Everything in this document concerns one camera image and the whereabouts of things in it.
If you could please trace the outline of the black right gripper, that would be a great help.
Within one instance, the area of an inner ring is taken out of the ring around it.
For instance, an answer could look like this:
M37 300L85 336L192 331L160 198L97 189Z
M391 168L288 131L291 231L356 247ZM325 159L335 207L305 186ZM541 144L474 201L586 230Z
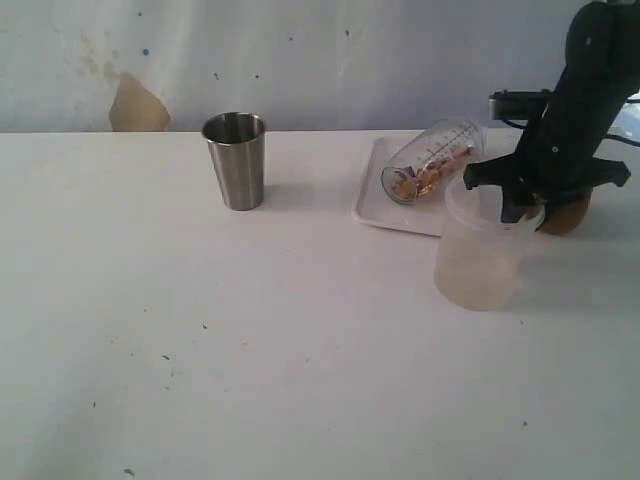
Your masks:
M466 167L466 188L500 187L500 220L517 224L538 215L542 203L608 183L624 186L626 164L599 159L596 150L630 96L629 80L561 80L546 108L524 120L512 153Z

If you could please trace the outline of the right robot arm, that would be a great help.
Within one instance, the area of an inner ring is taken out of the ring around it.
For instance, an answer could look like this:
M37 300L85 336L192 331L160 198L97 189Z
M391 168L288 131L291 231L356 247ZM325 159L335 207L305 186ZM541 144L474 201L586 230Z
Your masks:
M554 89L490 96L491 118L521 121L523 133L512 153L467 166L466 188L500 187L501 220L511 224L537 205L552 216L600 185L623 186L627 166L595 153L639 90L638 45L638 2L583 6L570 24Z

